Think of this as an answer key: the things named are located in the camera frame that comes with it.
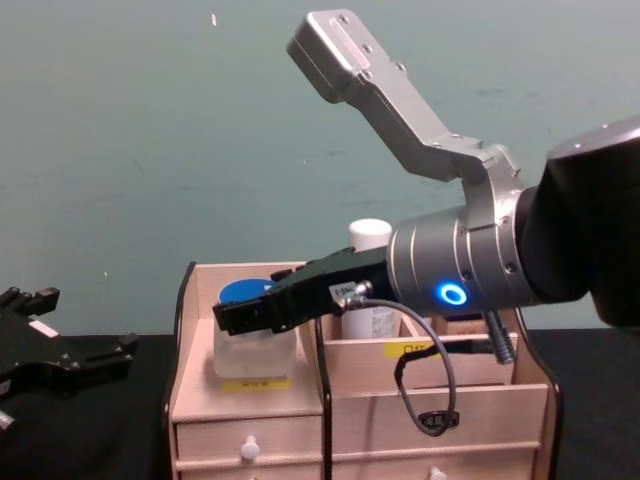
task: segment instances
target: blue led ring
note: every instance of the blue led ring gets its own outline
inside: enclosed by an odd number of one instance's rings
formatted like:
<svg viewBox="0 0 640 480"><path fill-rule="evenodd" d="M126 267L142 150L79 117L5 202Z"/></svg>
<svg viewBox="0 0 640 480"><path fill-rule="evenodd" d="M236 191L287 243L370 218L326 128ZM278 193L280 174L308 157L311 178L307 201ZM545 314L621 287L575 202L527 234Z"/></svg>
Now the blue led ring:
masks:
<svg viewBox="0 0 640 480"><path fill-rule="evenodd" d="M449 305L460 306L467 303L467 292L455 283L443 283L437 288L437 297Z"/></svg>

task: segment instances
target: black table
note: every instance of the black table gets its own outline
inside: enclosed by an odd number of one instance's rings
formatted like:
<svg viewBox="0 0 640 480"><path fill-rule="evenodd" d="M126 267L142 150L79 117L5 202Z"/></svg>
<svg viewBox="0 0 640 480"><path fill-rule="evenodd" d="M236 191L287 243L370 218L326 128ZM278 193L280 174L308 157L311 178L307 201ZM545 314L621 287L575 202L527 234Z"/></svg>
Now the black table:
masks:
<svg viewBox="0 0 640 480"><path fill-rule="evenodd" d="M531 332L565 394L558 480L640 478L640 334ZM79 349L114 337L73 337ZM170 336L146 336L129 378L62 401L22 395L0 408L19 420L0 434L0 478L170 478L162 397Z"/></svg>

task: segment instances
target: wooden organizer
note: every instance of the wooden organizer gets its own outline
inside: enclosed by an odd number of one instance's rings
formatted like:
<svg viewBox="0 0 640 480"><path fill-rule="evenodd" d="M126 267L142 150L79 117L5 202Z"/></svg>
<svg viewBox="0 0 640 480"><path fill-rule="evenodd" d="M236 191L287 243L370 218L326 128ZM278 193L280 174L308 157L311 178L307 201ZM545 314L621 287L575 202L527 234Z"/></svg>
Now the wooden organizer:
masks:
<svg viewBox="0 0 640 480"><path fill-rule="evenodd" d="M402 352L431 343L408 318L397 317L397 338L380 340L341 340L338 319L322 319L332 455L323 455L326 412L314 322L297 329L297 363L286 381L217 377L211 367L211 307L220 289L298 265L188 269L178 298L178 357L166 408L174 480L320 480L327 457L333 480L425 480L432 466L449 480L553 478L559 388L537 361L518 310L501 312L517 350L515 364L500 366L492 355L452 355L460 425L436 438L413 425L393 377ZM444 342L484 335L481 319L433 319L433 325ZM446 408L439 359L410 363L404 380L416 412ZM245 461L240 448L249 436L256 438L260 455Z"/></svg>

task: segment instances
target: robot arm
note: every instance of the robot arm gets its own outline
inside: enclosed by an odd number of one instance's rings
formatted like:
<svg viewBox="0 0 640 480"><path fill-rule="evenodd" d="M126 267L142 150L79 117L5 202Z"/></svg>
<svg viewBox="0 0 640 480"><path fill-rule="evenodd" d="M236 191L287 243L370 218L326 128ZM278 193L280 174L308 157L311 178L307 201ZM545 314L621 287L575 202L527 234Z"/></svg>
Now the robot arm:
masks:
<svg viewBox="0 0 640 480"><path fill-rule="evenodd" d="M329 313L335 284L363 281L373 296L425 316L566 302L590 291L603 321L640 325L632 293L640 287L640 117L556 147L539 186L526 189L505 147L444 126L353 12L308 14L287 51L325 100L357 108L407 171L460 178L466 203L401 222L384 259L381 250L341 251L259 299L216 305L222 330L286 331ZM305 306L312 297L313 308Z"/></svg>

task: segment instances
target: yellow label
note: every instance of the yellow label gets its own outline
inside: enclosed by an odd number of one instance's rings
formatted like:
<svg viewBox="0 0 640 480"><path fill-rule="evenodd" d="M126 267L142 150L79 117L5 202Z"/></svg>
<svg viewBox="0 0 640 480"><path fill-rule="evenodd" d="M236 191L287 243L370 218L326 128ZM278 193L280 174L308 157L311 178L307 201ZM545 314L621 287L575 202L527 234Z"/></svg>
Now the yellow label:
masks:
<svg viewBox="0 0 640 480"><path fill-rule="evenodd" d="M433 345L433 342L386 342L384 344L384 356L387 358L400 358L405 353L425 350Z"/></svg>
<svg viewBox="0 0 640 480"><path fill-rule="evenodd" d="M260 390L283 390L289 388L288 378L264 378L260 380L232 380L222 384L225 392L248 392Z"/></svg>

